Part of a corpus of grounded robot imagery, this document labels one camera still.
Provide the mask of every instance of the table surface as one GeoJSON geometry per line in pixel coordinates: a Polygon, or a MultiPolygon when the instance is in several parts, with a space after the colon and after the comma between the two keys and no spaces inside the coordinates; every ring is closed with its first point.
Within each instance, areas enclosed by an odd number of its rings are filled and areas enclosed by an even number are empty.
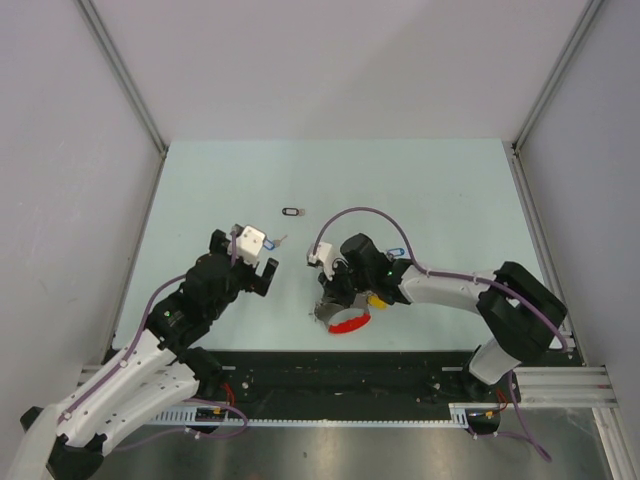
{"type": "MultiPolygon", "coordinates": [[[[169,149],[114,348],[141,321],[151,293],[207,251],[213,230],[253,225],[287,235],[262,258],[280,262],[267,297],[241,294],[197,345],[227,350],[469,350],[489,329],[477,315],[437,305],[374,310],[364,328],[330,335],[310,315],[321,294],[305,254],[322,225],[348,207],[394,217],[418,259],[433,267],[492,270],[505,260],[542,278],[508,161],[497,139],[174,142],[169,149]],[[285,217],[283,207],[306,210],[285,217]]],[[[379,249],[403,246],[369,213],[341,218],[323,240],[356,233],[379,249]]]]}

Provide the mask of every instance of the blue object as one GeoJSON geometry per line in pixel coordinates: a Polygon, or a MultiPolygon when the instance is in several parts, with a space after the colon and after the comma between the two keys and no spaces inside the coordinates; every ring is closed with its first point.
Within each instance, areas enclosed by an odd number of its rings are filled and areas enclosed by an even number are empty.
{"type": "Polygon", "coordinates": [[[276,246],[273,244],[273,242],[271,240],[269,240],[268,238],[264,239],[264,242],[262,243],[262,245],[264,246],[264,248],[266,248],[269,251],[275,250],[275,248],[276,248],[276,246]]]}
{"type": "Polygon", "coordinates": [[[401,257],[405,253],[406,252],[402,247],[392,248],[390,250],[387,250],[387,255],[391,255],[392,257],[401,257]]]}

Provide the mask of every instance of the metal floor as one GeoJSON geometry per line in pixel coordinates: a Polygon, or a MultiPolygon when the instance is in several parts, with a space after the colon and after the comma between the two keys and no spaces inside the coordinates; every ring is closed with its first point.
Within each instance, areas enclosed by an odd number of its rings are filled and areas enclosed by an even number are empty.
{"type": "MultiPolygon", "coordinates": [[[[519,430],[506,412],[501,430],[519,430]]],[[[229,440],[176,434],[131,452],[113,453],[96,480],[377,480],[610,479],[591,410],[525,412],[554,457],[545,463],[528,444],[474,441],[458,429],[253,428],[229,440]]],[[[144,427],[129,440],[162,427],[144,427]]]]}

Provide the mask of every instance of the metal frame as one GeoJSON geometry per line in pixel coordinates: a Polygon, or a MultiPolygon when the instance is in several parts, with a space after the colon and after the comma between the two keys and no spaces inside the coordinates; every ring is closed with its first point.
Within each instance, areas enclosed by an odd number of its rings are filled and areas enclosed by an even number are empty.
{"type": "MultiPolygon", "coordinates": [[[[164,159],[168,150],[167,144],[162,139],[157,125],[153,120],[153,117],[151,116],[145,102],[143,101],[142,96],[133,78],[131,77],[131,74],[127,69],[120,53],[118,52],[113,40],[111,39],[111,36],[109,35],[103,20],[100,18],[95,5],[93,4],[92,0],[74,0],[74,3],[77,5],[80,14],[84,18],[89,30],[96,40],[96,43],[102,51],[116,80],[121,85],[123,93],[127,97],[132,109],[142,122],[149,138],[160,153],[162,159],[164,159]]],[[[520,152],[522,146],[525,144],[533,128],[539,121],[542,113],[544,112],[554,93],[558,89],[559,84],[566,75],[570,64],[579,52],[582,44],[585,41],[585,38],[587,37],[587,34],[591,30],[598,14],[602,11],[602,7],[605,3],[606,0],[589,0],[569,39],[567,40],[567,43],[563,47],[562,53],[560,54],[551,73],[545,81],[540,94],[538,95],[534,105],[527,115],[527,118],[522,128],[520,129],[515,142],[513,143],[511,151],[507,154],[507,156],[509,157],[509,164],[512,170],[514,183],[516,185],[516,189],[522,203],[523,212],[530,230],[531,238],[534,243],[544,280],[551,288],[551,290],[563,300],[564,295],[562,292],[560,280],[553,264],[552,255],[544,234],[540,216],[535,207],[535,202],[531,195],[525,172],[522,168],[520,152]]],[[[159,169],[156,178],[153,195],[150,199],[149,207],[140,231],[139,241],[136,247],[135,255],[133,257],[131,269],[126,280],[126,284],[123,289],[117,316],[114,318],[113,326],[108,332],[108,337],[105,339],[105,345],[101,354],[104,354],[110,346],[110,339],[116,328],[117,319],[119,318],[122,310],[124,298],[126,296],[129,282],[131,280],[133,266],[135,265],[135,260],[140,249],[140,244],[142,243],[142,237],[148,221],[149,213],[151,211],[151,206],[155,198],[155,192],[157,190],[161,172],[162,168],[159,169]]],[[[565,333],[567,337],[571,337],[572,331],[573,335],[576,335],[576,332],[573,328],[574,324],[572,320],[573,319],[568,318],[567,321],[565,321],[565,323],[563,324],[563,333],[565,333]]],[[[583,358],[586,360],[586,352],[582,351],[581,353],[583,358]]],[[[80,378],[81,383],[86,381],[97,368],[99,367],[85,367],[80,378]]],[[[516,370],[516,372],[518,374],[519,382],[521,383],[523,407],[593,407],[594,418],[600,431],[602,443],[606,451],[607,459],[609,461],[609,465],[614,478],[624,480],[638,478],[638,472],[640,472],[640,469],[638,468],[633,453],[630,450],[630,444],[625,436],[624,428],[622,427],[622,421],[620,418],[620,412],[617,408],[617,402],[615,400],[615,395],[613,393],[609,378],[604,368],[519,368],[516,370]]],[[[464,421],[461,420],[461,407],[464,407],[464,405],[451,405],[451,422],[454,424],[454,426],[462,426],[465,424],[464,422],[466,422],[466,418],[464,419],[464,421]]],[[[189,408],[192,409],[193,407],[178,406],[175,408],[181,410],[189,408]]],[[[158,424],[158,421],[165,421],[167,418],[169,417],[163,417],[162,415],[160,415],[159,418],[156,419],[155,424],[158,424]]],[[[268,426],[267,424],[269,422],[257,423],[260,423],[262,426],[268,426]]],[[[343,426],[341,423],[342,422],[325,422],[321,423],[321,425],[319,426],[343,426]]],[[[273,423],[273,426],[282,425],[307,426],[302,424],[298,425],[298,423],[295,422],[273,423]]],[[[389,423],[388,425],[383,426],[420,427],[428,425],[404,425],[399,423],[389,423]]]]}

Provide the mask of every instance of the gray wall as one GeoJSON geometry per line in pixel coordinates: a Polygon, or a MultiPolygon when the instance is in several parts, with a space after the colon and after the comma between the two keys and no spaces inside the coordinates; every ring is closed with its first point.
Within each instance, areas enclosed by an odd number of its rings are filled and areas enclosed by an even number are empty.
{"type": "Polygon", "coordinates": [[[589,360],[640,447],[640,2],[611,1],[523,151],[589,360]]]}
{"type": "Polygon", "coordinates": [[[160,159],[70,0],[0,4],[0,477],[107,334],[160,159]]]}

